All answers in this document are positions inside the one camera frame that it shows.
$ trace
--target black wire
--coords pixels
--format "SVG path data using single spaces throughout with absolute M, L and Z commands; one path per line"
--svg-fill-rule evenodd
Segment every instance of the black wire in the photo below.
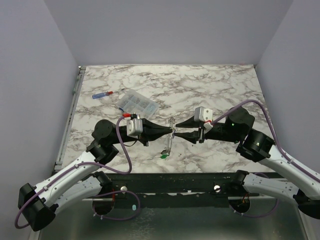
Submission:
M 138 142 L 138 140 L 134 141 L 134 143 L 132 145 L 125 145 L 126 147 L 132 147 L 133 145 L 136 144 L 136 142 Z

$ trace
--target screwdriver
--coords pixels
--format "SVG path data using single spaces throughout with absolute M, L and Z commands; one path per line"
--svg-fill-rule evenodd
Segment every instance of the screwdriver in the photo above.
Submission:
M 123 90 L 125 90 L 125 88 L 122 88 L 122 89 L 120 89 L 120 90 L 118 90 L 118 91 L 106 91 L 106 92 L 101 92 L 101 93 L 93 94 L 93 95 L 92 95 L 92 98 L 93 98 L 93 99 L 103 98 L 103 97 L 105 97 L 105 96 L 109 96 L 109 95 L 111 95 L 111 94 L 114 94 L 114 93 L 117 93 L 117 92 L 121 92 L 121 91 L 123 91 Z

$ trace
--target bolt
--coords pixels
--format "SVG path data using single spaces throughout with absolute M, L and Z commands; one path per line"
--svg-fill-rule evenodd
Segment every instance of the bolt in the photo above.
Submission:
M 121 190 L 121 191 L 128 191 L 128 188 L 127 188 L 126 186 L 122 186 L 122 187 L 120 188 L 120 190 Z
M 219 193 L 221 191 L 221 187 L 219 185 L 215 185 L 213 187 L 213 190 L 216 192 L 216 193 Z

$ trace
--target green object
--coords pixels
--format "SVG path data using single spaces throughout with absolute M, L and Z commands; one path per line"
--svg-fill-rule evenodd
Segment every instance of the green object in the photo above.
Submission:
M 161 159 L 165 159 L 166 157 L 168 157 L 169 155 L 168 154 L 163 154 L 160 158 Z

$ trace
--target marble table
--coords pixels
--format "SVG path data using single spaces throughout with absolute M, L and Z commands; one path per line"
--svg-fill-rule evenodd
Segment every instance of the marble table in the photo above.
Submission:
M 63 159 L 63 166 L 78 157 L 93 140 L 91 133 L 101 119 L 116 123 L 121 111 L 115 103 L 125 94 L 92 99 L 92 95 L 122 88 L 133 89 L 159 104 L 150 121 L 169 126 L 170 117 L 176 123 L 193 116 L 196 107 L 213 109 L 214 119 L 234 105 L 255 99 L 265 103 L 253 65 L 101 65 L 86 68 L 71 132 Z M 255 117 L 254 128 L 271 136 L 262 111 L 253 103 L 245 108 Z M 271 172 L 272 170 L 246 160 L 230 142 L 206 140 L 192 144 L 175 137 L 171 154 L 161 159 L 167 137 L 149 143 L 139 142 L 128 147 L 133 173 L 202 173 L 202 172 Z M 127 160 L 119 144 L 120 153 L 108 166 L 121 171 L 128 169 Z

